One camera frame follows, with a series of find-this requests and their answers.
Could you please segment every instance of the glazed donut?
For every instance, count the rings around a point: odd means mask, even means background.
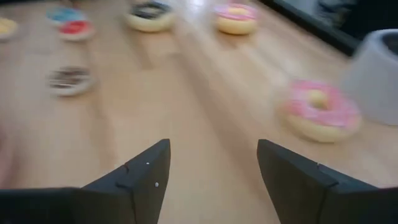
[[[227,34],[250,34],[257,27],[256,10],[244,4],[225,4],[215,8],[218,30]]]
[[[318,142],[343,140],[359,129],[362,120],[355,103],[322,82],[293,82],[284,108],[291,126]]]
[[[171,28],[174,17],[170,6],[160,2],[146,2],[133,6],[126,20],[133,29],[158,32]]]
[[[62,26],[66,22],[70,21],[85,21],[85,15],[76,9],[70,9],[67,7],[59,7],[47,13],[47,18],[50,23],[56,27]]]
[[[7,40],[17,32],[18,25],[16,22],[0,18],[0,40]]]
[[[49,87],[58,96],[74,96],[88,91],[94,78],[88,70],[79,67],[64,67],[49,77]]]
[[[94,27],[88,21],[66,22],[60,28],[60,37],[69,41],[81,41],[91,38]]]

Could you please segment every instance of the black frosted donut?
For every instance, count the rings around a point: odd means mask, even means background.
[[[146,2],[133,6],[131,14],[144,19],[156,19],[171,11],[171,7],[160,2]]]

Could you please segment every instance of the chocolate frosted donut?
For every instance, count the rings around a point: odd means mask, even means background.
[[[73,96],[90,89],[94,83],[87,69],[64,67],[49,77],[50,89],[59,96]]]
[[[174,23],[172,8],[161,2],[146,2],[134,5],[126,15],[126,22],[143,32],[158,32],[169,29]]]

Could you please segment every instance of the wooden table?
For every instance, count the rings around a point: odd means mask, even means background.
[[[378,187],[398,185],[395,128],[367,121],[343,143],[317,144],[275,114],[289,80],[337,83],[346,57],[260,4],[259,30],[231,37],[211,23],[218,0],[169,3],[175,29],[142,34],[124,25],[125,0],[86,0],[98,33],[85,44],[57,37],[45,18],[53,1],[0,8],[21,25],[0,44],[0,112],[17,134],[12,187],[82,186],[162,138],[171,139],[172,165],[159,223],[278,223],[258,139]],[[65,65],[89,67],[96,88],[50,95],[45,77]]]

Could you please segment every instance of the white cylinder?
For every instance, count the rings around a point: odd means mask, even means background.
[[[398,125],[398,29],[368,34],[343,76],[341,89],[369,119]]]

